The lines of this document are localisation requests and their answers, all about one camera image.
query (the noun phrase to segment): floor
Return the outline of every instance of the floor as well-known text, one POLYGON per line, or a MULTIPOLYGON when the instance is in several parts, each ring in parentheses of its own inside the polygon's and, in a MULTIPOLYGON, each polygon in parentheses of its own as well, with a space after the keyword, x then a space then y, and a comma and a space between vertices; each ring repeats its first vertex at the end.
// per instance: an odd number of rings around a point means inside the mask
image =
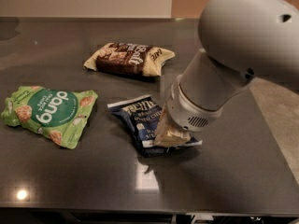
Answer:
POLYGON ((299 92, 261 79, 250 89, 299 184, 299 92))

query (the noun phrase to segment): blue snack wrapper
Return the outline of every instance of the blue snack wrapper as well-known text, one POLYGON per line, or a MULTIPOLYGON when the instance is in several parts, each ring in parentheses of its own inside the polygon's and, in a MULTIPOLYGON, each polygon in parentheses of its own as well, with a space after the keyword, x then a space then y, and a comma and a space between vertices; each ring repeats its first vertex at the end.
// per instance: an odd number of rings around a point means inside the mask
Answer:
POLYGON ((175 147, 154 146, 154 132, 162 109, 151 99, 150 95, 109 104, 107 107, 129 129, 134 138, 135 148, 144 157, 160 156, 180 148, 202 144, 202 141, 197 141, 192 137, 187 143, 175 147))

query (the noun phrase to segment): chocolate bar wrapper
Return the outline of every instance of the chocolate bar wrapper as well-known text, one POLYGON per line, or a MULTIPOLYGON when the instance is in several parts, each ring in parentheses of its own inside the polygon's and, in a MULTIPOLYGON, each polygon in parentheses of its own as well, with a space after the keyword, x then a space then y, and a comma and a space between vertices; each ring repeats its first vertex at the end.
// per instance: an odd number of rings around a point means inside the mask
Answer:
POLYGON ((69 92, 21 86, 6 99, 1 119, 52 140, 60 147, 77 146, 97 99, 94 91, 69 92))
POLYGON ((168 49, 130 43, 107 43, 83 66, 94 71, 135 77, 159 77, 175 53, 168 49))
POLYGON ((198 146, 202 141, 194 137, 185 144, 175 147, 157 147, 153 145, 154 132, 157 128, 162 109, 144 95, 135 99, 107 105, 108 110, 128 128, 134 138, 134 146, 144 157, 160 156, 177 149, 198 146))

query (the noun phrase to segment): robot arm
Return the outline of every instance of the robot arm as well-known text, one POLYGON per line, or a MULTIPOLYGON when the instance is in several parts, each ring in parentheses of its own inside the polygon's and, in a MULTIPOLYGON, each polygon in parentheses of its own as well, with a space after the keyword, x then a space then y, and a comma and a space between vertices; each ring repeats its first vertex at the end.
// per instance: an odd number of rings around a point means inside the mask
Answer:
POLYGON ((203 45, 172 85, 155 145, 175 146, 221 116, 255 77, 299 90, 299 13, 283 0, 210 0, 203 45))

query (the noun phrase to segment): green wrapper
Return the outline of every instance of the green wrapper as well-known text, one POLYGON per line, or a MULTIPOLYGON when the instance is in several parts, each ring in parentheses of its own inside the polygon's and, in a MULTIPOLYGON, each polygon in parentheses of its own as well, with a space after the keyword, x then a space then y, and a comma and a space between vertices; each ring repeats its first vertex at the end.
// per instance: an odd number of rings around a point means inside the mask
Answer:
POLYGON ((94 91, 68 92, 40 86, 19 87, 6 99, 1 119, 51 139, 61 147, 77 146, 97 99, 94 91))

